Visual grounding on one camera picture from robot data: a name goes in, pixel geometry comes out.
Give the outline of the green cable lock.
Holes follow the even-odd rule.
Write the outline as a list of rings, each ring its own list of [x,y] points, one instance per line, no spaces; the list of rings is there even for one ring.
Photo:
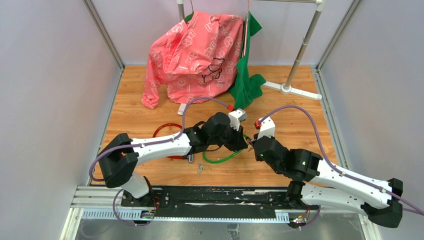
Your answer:
[[[243,151],[243,150],[237,150],[237,151],[231,153],[229,156],[226,156],[224,158],[217,158],[216,160],[212,160],[212,159],[209,159],[207,157],[207,152],[215,152],[215,151],[219,150],[220,148],[221,148],[221,146],[218,146],[215,149],[207,149],[206,151],[203,151],[202,152],[203,160],[206,161],[209,164],[220,164],[220,163],[224,163],[224,162],[234,158],[235,156],[237,156],[238,154],[240,154]]]

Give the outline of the red cable lock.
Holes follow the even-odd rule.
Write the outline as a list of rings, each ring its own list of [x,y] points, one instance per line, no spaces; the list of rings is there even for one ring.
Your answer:
[[[165,123],[165,124],[159,126],[154,131],[154,133],[153,133],[152,136],[155,138],[161,130],[166,129],[166,128],[171,128],[171,127],[179,128],[180,130],[182,129],[182,126],[180,124],[177,124],[177,123]],[[173,159],[173,160],[187,160],[187,162],[189,164],[194,163],[194,155],[193,154],[191,154],[191,155],[182,155],[182,156],[181,155],[170,155],[167,158],[168,159]]]

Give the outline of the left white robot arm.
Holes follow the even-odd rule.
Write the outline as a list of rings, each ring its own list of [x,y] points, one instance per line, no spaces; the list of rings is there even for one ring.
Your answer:
[[[130,138],[117,135],[99,154],[98,163],[107,188],[121,188],[131,194],[140,206],[149,206],[153,190],[147,178],[135,172],[145,162],[169,156],[189,156],[202,153],[210,146],[224,146],[237,152],[248,147],[241,123],[247,113],[237,109],[218,112],[207,121],[200,121],[179,133],[153,137]]]

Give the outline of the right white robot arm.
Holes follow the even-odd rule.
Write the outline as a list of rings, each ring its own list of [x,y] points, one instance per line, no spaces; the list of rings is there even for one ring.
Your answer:
[[[258,162],[265,162],[276,174],[291,180],[285,194],[290,208],[320,205],[358,213],[382,227],[400,225],[403,205],[388,192],[401,196],[401,180],[365,177],[328,164],[318,153],[288,149],[273,136],[255,134],[252,146]]]

